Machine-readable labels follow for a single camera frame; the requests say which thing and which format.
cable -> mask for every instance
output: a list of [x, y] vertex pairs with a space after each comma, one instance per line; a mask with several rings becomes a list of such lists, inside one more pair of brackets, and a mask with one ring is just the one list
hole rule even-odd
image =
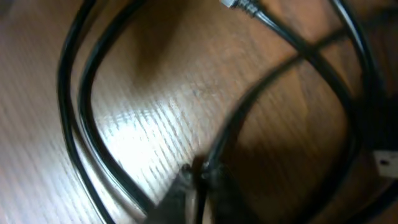
[[[83, 130], [91, 146], [93, 147], [97, 158], [100, 160], [100, 163], [109, 171], [114, 179], [120, 183], [121, 187], [126, 191], [126, 193], [139, 204], [143, 211], [147, 212], [154, 207], [153, 202], [148, 199], [147, 196], [142, 192], [142, 190], [129, 178], [128, 174], [119, 166], [119, 164], [114, 160], [114, 158], [105, 147], [104, 142], [100, 138], [98, 129], [96, 128], [91, 107], [92, 84], [95, 79], [96, 71], [102, 59], [111, 47], [113, 41], [122, 31], [130, 15], [135, 12], [144, 2], [145, 0], [135, 0], [134, 2], [127, 5], [113, 19], [112, 23], [110, 23], [101, 38], [99, 38], [99, 41], [97, 41], [97, 44], [95, 45], [86, 63], [83, 78], [80, 83], [80, 91], [78, 94], [78, 107], [79, 114], [81, 115], [80, 121], [83, 126]], [[63, 132], [65, 135], [65, 141], [67, 144], [70, 158], [76, 165], [76, 168], [79, 171], [81, 178], [83, 179], [83, 183], [86, 185], [86, 188], [88, 189], [91, 198], [96, 204], [100, 215], [103, 217], [103, 221], [105, 221], [106, 223], [114, 223], [109, 213], [106, 211], [106, 208], [103, 205], [100, 197], [98, 196], [93, 184], [91, 183], [90, 178], [84, 170], [83, 164], [81, 163], [75, 143], [73, 141], [71, 125], [74, 122], [73, 115], [71, 114], [72, 101], [70, 99], [70, 73], [75, 58], [75, 52], [73, 51], [73, 49], [78, 46], [78, 35], [94, 3], [95, 1], [85, 1], [83, 3], [79, 13], [76, 15], [76, 19], [72, 24], [70, 33], [65, 41], [58, 71], [58, 103], [60, 107], [60, 116], [62, 120]], [[257, 97], [265, 89], [265, 87], [269, 86], [272, 81], [275, 80], [284, 71], [303, 59], [307, 59], [313, 64], [313, 66], [321, 73], [326, 82], [328, 82], [328, 84], [331, 86], [332, 90], [335, 91], [335, 93], [338, 95], [338, 98], [340, 99], [344, 109], [346, 110], [349, 120], [351, 121], [351, 125], [353, 127], [351, 137], [354, 136], [357, 140], [360, 139], [356, 136], [357, 132], [355, 129], [355, 121], [354, 119], [352, 119], [354, 116], [352, 108], [353, 103], [351, 102], [352, 100], [349, 97], [349, 93], [346, 90], [344, 83], [340, 81], [338, 75], [333, 70], [333, 68], [317, 52], [321, 47], [324, 47], [335, 41], [336, 39], [340, 38], [344, 34], [344, 31], [339, 30], [338, 32], [333, 33], [331, 36], [323, 39], [318, 44], [311, 46], [306, 43], [306, 41], [304, 41], [301, 37], [295, 35], [294, 32], [292, 32], [285, 25], [283, 25], [283, 23], [272, 17], [272, 15], [267, 14], [264, 11], [257, 10], [253, 7], [248, 7], [247, 10], [251, 11], [254, 16], [260, 19], [266, 25], [270, 26], [289, 43], [291, 43], [295, 48], [297, 48], [300, 55], [292, 57], [287, 62], [273, 69], [268, 74], [268, 76], [257, 82], [242, 97], [242, 99], [239, 101], [238, 106], [233, 111], [233, 113], [231, 113], [231, 115], [227, 119], [227, 122], [225, 122], [225, 125], [217, 135], [217, 138], [211, 147], [211, 152], [208, 156], [208, 159], [203, 164], [203, 171], [209, 171], [218, 162], [218, 159], [222, 155], [223, 149], [227, 145], [235, 142], [246, 115], [248, 114]], [[391, 16], [396, 15], [396, 10], [384, 11], [384, 13], [377, 18], [377, 21], [373, 22], [378, 23], [381, 21], [387, 21], [388, 19], [390, 19]], [[320, 211], [320, 209], [324, 207], [325, 204], [331, 199], [331, 196], [334, 194], [335, 190], [338, 188], [338, 185], [343, 180], [344, 175], [347, 173], [352, 159], [354, 158], [356, 152], [359, 150], [359, 144], [357, 144], [355, 138], [352, 137], [350, 139], [351, 141], [349, 142], [349, 145], [351, 146], [351, 148], [345, 151], [345, 154], [342, 155], [342, 159], [339, 163], [341, 164], [341, 167], [338, 169], [333, 169], [333, 171], [336, 173], [332, 173], [331, 175], [329, 175], [329, 179], [324, 181], [324, 184], [321, 186], [320, 192], [323, 192], [325, 195], [321, 195], [321, 199], [317, 198], [314, 201], [315, 203], [312, 203], [309, 206], [309, 209], [306, 209], [303, 215], [300, 216], [300, 218], [297, 219], [298, 221], [295, 223], [307, 222], [314, 215], [316, 215]], [[394, 194], [398, 194], [397, 188], [385, 192], [385, 194], [383, 194], [379, 198], [379, 200], [375, 201], [372, 205], [379, 205], [379, 203], [387, 205], [387, 198]]]
[[376, 68], [376, 61], [369, 47], [368, 40], [362, 26], [355, 19], [354, 13], [344, 0], [330, 0], [331, 5], [338, 14], [340, 21], [349, 30], [348, 35], [353, 41], [356, 55], [363, 69], [363, 86], [366, 94], [366, 101], [377, 102], [380, 96], [384, 96], [384, 84], [379, 77]]
[[118, 164], [106, 148], [96, 127], [91, 106], [91, 91], [98, 67], [131, 15], [145, 2], [145, 0], [135, 0], [129, 3], [112, 20], [97, 41], [86, 62], [83, 76], [81, 78], [80, 90], [78, 93], [78, 111], [83, 131], [92, 145], [94, 152], [99, 157], [103, 167], [105, 167], [113, 176], [113, 179], [120, 184], [130, 199], [134, 200], [144, 213], [147, 213], [155, 207], [153, 201], [151, 201], [150, 198], [129, 177], [127, 172]]
[[73, 61], [76, 56], [76, 49], [80, 43], [78, 43], [78, 38], [83, 28], [83, 25], [91, 11], [94, 7], [96, 1], [84, 1], [81, 5], [75, 20], [69, 30], [67, 38], [63, 44], [63, 49], [60, 57], [60, 64], [58, 67], [58, 77], [57, 77], [57, 95], [58, 95], [58, 107], [60, 110], [60, 118], [62, 124], [62, 131], [65, 137], [65, 142], [67, 145], [67, 151], [70, 160], [76, 167], [81, 180], [87, 189], [90, 198], [95, 204], [97, 212], [105, 223], [114, 223], [111, 215], [108, 213], [106, 207], [101, 201], [93, 183], [91, 182], [83, 163], [79, 157], [75, 142], [73, 140], [72, 133], [72, 122], [71, 121], [71, 110], [72, 101], [70, 98], [70, 75], [72, 71]]
[[[346, 142], [346, 147], [342, 151], [339, 161], [337, 161], [331, 171], [329, 171], [328, 175], [326, 175], [318, 192], [313, 195], [313, 200], [294, 221], [294, 223], [307, 223], [316, 214], [318, 214], [319, 211], [323, 210], [328, 205], [329, 201], [333, 198], [341, 184], [344, 182], [353, 161], [361, 150], [361, 145], [359, 144], [359, 142], [361, 142], [361, 135], [357, 127], [353, 111], [354, 103], [351, 100], [350, 93], [348, 92], [344, 82], [339, 79], [337, 72], [317, 51], [312, 50], [313, 47], [310, 46], [310, 44], [295, 34], [294, 31], [289, 29], [272, 14], [262, 10], [256, 1], [241, 1], [238, 3], [238, 6], [278, 33], [282, 38], [290, 43], [300, 53], [300, 55], [303, 55], [314, 66], [314, 68], [330, 85], [331, 89], [336, 93], [351, 124], [349, 140]], [[205, 169], [209, 170], [215, 167], [215, 161], [218, 161], [221, 156], [221, 151], [226, 145], [226, 140], [226, 138], [221, 138], [220, 141], [216, 142], [212, 147], [214, 152], [210, 155]]]

black cable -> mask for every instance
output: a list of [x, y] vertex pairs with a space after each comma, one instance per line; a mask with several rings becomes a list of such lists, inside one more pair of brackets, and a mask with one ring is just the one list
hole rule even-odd
[[[324, 181], [319, 187], [318, 192], [313, 195], [313, 200], [294, 221], [294, 223], [307, 223], [316, 214], [318, 214], [319, 211], [323, 210], [328, 205], [328, 202], [332, 199], [341, 184], [344, 182], [353, 161], [358, 155], [358, 152], [361, 150], [361, 145], [359, 143], [361, 142], [361, 135], [356, 125], [355, 114], [353, 111], [354, 103], [351, 100], [350, 93], [348, 92], [344, 82], [339, 79], [337, 72], [320, 55], [319, 52], [314, 51], [313, 47], [304, 39], [302, 39], [272, 14], [262, 10], [261, 7], [251, 7], [250, 10], [252, 10], [250, 13], [254, 17], [259, 19], [267, 27], [270, 27], [273, 31], [283, 37], [299, 52], [300, 55], [303, 55], [305, 59], [307, 59], [315, 67], [315, 69], [330, 85], [331, 89], [336, 93], [346, 111], [346, 114], [348, 115], [351, 125], [348, 141], [346, 142], [345, 149], [341, 152], [339, 161], [337, 161], [337, 163], [329, 171], [328, 175], [326, 175]], [[206, 169], [212, 169], [212, 167], [214, 167], [215, 161], [219, 159], [222, 148], [224, 147], [221, 144], [225, 144], [227, 138], [221, 138], [221, 140], [223, 141], [218, 141], [216, 142], [217, 145], [214, 145], [213, 150], [215, 149], [215, 152], [212, 152], [210, 155], [209, 161], [206, 164]]]
[[[254, 7], [247, 7], [245, 9], [252, 10], [252, 12], [250, 13], [253, 16], [260, 19], [263, 23], [271, 27], [271, 29], [276, 31], [288, 42], [294, 45], [294, 47], [300, 52], [302, 57], [296, 56], [288, 62], [284, 63], [283, 65], [277, 67], [276, 69], [268, 73], [265, 79], [260, 80], [245, 94], [242, 100], [238, 103], [238, 106], [236, 107], [233, 115], [227, 119], [227, 122], [225, 122], [223, 128], [220, 129], [216, 141], [213, 143], [209, 156], [203, 166], [203, 170], [206, 173], [209, 172], [212, 168], [216, 167], [223, 153], [223, 150], [226, 148], [230, 148], [236, 141], [237, 135], [239, 134], [241, 126], [243, 125], [244, 118], [246, 117], [252, 104], [255, 102], [261, 91], [267, 85], [269, 85], [278, 76], [279, 73], [286, 71], [295, 62], [303, 59], [303, 57], [306, 57], [307, 60], [312, 59], [313, 65], [320, 68], [318, 69], [318, 71], [321, 70], [320, 74], [323, 76], [323, 78], [329, 83], [329, 85], [338, 94], [338, 96], [340, 94], [339, 99], [341, 100], [343, 106], [346, 105], [345, 109], [349, 115], [349, 120], [351, 121], [351, 126], [354, 130], [354, 133], [351, 133], [351, 136], [349, 137], [350, 141], [347, 144], [346, 150], [342, 152], [340, 160], [336, 163], [334, 168], [329, 172], [325, 180], [322, 182], [321, 186], [319, 187], [319, 191], [313, 196], [313, 200], [311, 201], [311, 203], [294, 220], [294, 223], [307, 223], [328, 205], [328, 202], [332, 199], [334, 194], [339, 189], [339, 186], [343, 183], [346, 175], [349, 172], [349, 168], [351, 167], [352, 162], [354, 161], [356, 155], [361, 149], [361, 145], [356, 139], [360, 137], [360, 133], [355, 124], [354, 113], [351, 110], [352, 102], [349, 96], [347, 96], [348, 94], [346, 92], [346, 88], [343, 82], [341, 82], [337, 78], [333, 70], [329, 70], [329, 72], [326, 70], [326, 72], [324, 72], [325, 68], [323, 68], [322, 64], [319, 64], [320, 62], [324, 65], [326, 64], [326, 68], [330, 67], [327, 63], [322, 62], [324, 60], [317, 53], [317, 50], [322, 47], [323, 44], [326, 44], [327, 42], [334, 40], [334, 38], [337, 38], [337, 36], [339, 36], [339, 33], [337, 32], [335, 34], [332, 34], [331, 39], [326, 39], [326, 42], [321, 41], [321, 43], [316, 44], [316, 46], [314, 47], [311, 47], [302, 38], [295, 35], [294, 32], [291, 31], [287, 26], [283, 25], [283, 23], [277, 20], [274, 16], [266, 13], [265, 11], [259, 11], [257, 10], [258, 8]], [[384, 12], [384, 15], [388, 17], [394, 13], [396, 13], [396, 10], [388, 10]]]
[[[104, 147], [98, 130], [95, 125], [93, 118], [93, 112], [91, 107], [91, 89], [95, 78], [96, 71], [110, 48], [111, 44], [118, 36], [119, 32], [122, 30], [124, 24], [130, 15], [138, 9], [138, 7], [144, 2], [144, 0], [137, 0], [125, 7], [118, 16], [112, 21], [108, 26], [104, 34], [101, 36], [93, 49], [90, 59], [87, 61], [86, 68], [83, 74], [83, 79], [81, 81], [81, 88], [79, 92], [79, 112], [81, 114], [81, 123], [85, 129], [85, 134], [87, 135], [90, 143], [93, 145], [98, 157], [102, 160], [103, 165], [109, 170], [109, 172], [114, 176], [114, 178], [122, 185], [123, 189], [129, 194], [132, 199], [136, 199], [136, 202], [140, 204], [141, 208], [148, 211], [153, 208], [153, 203], [146, 197], [146, 195], [138, 188], [138, 186], [129, 178], [126, 172], [119, 166], [119, 164], [113, 159], [109, 151]], [[83, 164], [79, 158], [75, 143], [73, 142], [72, 126], [70, 107], [72, 106], [72, 101], [70, 100], [70, 71], [72, 69], [73, 59], [75, 58], [75, 53], [73, 52], [75, 46], [77, 46], [77, 37], [81, 31], [84, 20], [87, 17], [91, 7], [93, 7], [94, 1], [85, 1], [78, 15], [76, 16], [75, 22], [73, 23], [70, 33], [65, 41], [64, 50], [61, 57], [60, 69], [58, 71], [58, 101], [60, 107], [60, 115], [62, 120], [63, 132], [65, 135], [65, 141], [67, 143], [67, 148], [71, 160], [76, 165], [76, 168], [80, 172], [84, 184], [86, 185], [91, 198], [96, 204], [98, 211], [103, 217], [106, 223], [114, 223], [109, 213], [106, 211], [102, 201], [100, 200], [98, 194], [93, 187], [87, 173], [84, 170]], [[389, 19], [389, 16], [395, 16], [396, 11], [388, 13], [385, 17], [383, 14], [380, 19], [385, 21]], [[288, 29], [283, 29], [283, 24], [277, 22], [277, 20], [272, 19], [269, 15], [264, 12], [259, 12], [257, 17], [263, 22], [270, 23], [275, 31], [281, 32], [281, 34], [291, 43], [299, 49], [300, 55], [291, 58], [288, 62], [283, 63], [281, 66], [273, 69], [270, 75], [266, 76], [263, 80], [259, 81], [254, 85], [242, 98], [239, 106], [234, 110], [234, 113], [228, 118], [228, 122], [225, 123], [223, 131], [219, 133], [216, 141], [212, 147], [212, 151], [206, 163], [204, 163], [204, 168], [212, 167], [212, 164], [216, 163], [219, 159], [222, 150], [229, 143], [236, 140], [237, 134], [239, 133], [243, 121], [248, 114], [251, 106], [255, 102], [259, 94], [267, 87], [273, 80], [275, 80], [282, 72], [286, 71], [292, 65], [298, 61], [306, 58], [310, 60], [314, 67], [318, 69], [324, 79], [331, 85], [332, 89], [335, 90], [339, 99], [342, 101], [343, 107], [348, 111], [350, 117], [351, 112], [351, 99], [346, 91], [346, 88], [342, 82], [338, 79], [331, 66], [321, 58], [317, 53], [317, 50], [325, 45], [331, 43], [337, 38], [343, 35], [343, 31], [335, 32], [333, 35], [327, 37], [319, 44], [314, 46], [308, 45], [299, 36], [295, 36], [294, 33], [290, 33]], [[354, 152], [356, 149], [350, 149], [349, 152]], [[396, 193], [393, 190], [388, 192], [388, 195]]]
[[81, 78], [78, 93], [78, 110], [83, 131], [100, 162], [113, 176], [113, 179], [120, 184], [130, 199], [134, 200], [144, 213], [147, 213], [155, 207], [153, 201], [129, 177], [128, 173], [118, 164], [106, 148], [96, 127], [91, 105], [91, 91], [98, 67], [131, 15], [145, 2], [145, 0], [135, 0], [124, 7], [97, 41], [86, 62]]
[[394, 202], [398, 200], [398, 181], [394, 181], [390, 187], [384, 191], [378, 198], [362, 209], [357, 214], [353, 215], [345, 224], [362, 224], [371, 221], [372, 219], [379, 216], [387, 208], [389, 208]]
[[81, 177], [81, 180], [85, 185], [85, 188], [87, 189], [93, 203], [96, 206], [96, 210], [100, 214], [100, 217], [106, 223], [114, 223], [111, 215], [108, 213], [93, 183], [91, 182], [84, 168], [83, 163], [81, 162], [79, 153], [77, 151], [73, 139], [73, 132], [72, 132], [73, 121], [71, 121], [71, 118], [73, 116], [70, 113], [71, 112], [70, 107], [72, 105], [72, 101], [70, 98], [70, 75], [72, 71], [73, 62], [76, 57], [76, 49], [80, 45], [80, 43], [78, 43], [78, 38], [91, 9], [95, 5], [95, 2], [96, 1], [94, 0], [83, 2], [75, 17], [75, 20], [72, 23], [67, 38], [65, 39], [62, 53], [60, 56], [60, 64], [58, 67], [57, 95], [58, 95], [58, 106], [60, 110], [62, 131], [65, 137], [69, 158], [72, 161], [73, 165], [76, 167]]
[[344, 0], [330, 0], [340, 21], [349, 30], [348, 35], [353, 41], [359, 64], [363, 69], [363, 87], [365, 99], [369, 103], [377, 103], [384, 96], [384, 84], [379, 77], [376, 61], [371, 52], [369, 42], [361, 24], [355, 19], [354, 13]]

white connector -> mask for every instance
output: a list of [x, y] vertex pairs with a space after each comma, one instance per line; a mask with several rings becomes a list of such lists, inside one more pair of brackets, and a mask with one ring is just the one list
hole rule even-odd
[[383, 177], [398, 178], [398, 152], [375, 150], [373, 152], [379, 174]]

wooden surface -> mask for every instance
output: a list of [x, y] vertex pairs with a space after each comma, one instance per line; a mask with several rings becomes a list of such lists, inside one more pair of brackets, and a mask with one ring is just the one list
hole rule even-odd
[[[73, 96], [95, 40], [127, 2], [97, 8], [73, 69]], [[363, 16], [388, 4], [350, 2]], [[68, 159], [56, 101], [58, 57], [80, 4], [15, 0], [0, 20], [0, 223], [100, 222]], [[311, 42], [340, 26], [328, 1], [267, 4]], [[248, 86], [294, 53], [271, 30], [217, 0], [150, 1], [101, 65], [96, 121], [109, 150], [158, 202], [178, 168], [206, 152]], [[361, 71], [350, 42], [323, 53], [359, 96]], [[301, 63], [258, 100], [228, 165], [264, 221], [288, 223], [338, 156], [346, 129], [336, 96]], [[114, 202], [93, 174], [117, 222], [133, 222], [134, 209]], [[348, 179], [315, 223], [341, 223], [388, 184], [366, 153]], [[397, 211], [395, 205], [373, 223], [397, 223]]]

metal plug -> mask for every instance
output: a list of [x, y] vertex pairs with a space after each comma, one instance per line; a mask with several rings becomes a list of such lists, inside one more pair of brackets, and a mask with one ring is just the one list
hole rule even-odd
[[254, 16], [262, 9], [258, 0], [221, 0], [221, 3], [228, 8], [238, 7], [248, 13], [250, 16]]
[[239, 0], [221, 0], [221, 3], [223, 3], [228, 8], [236, 7], [238, 5], [238, 2]]

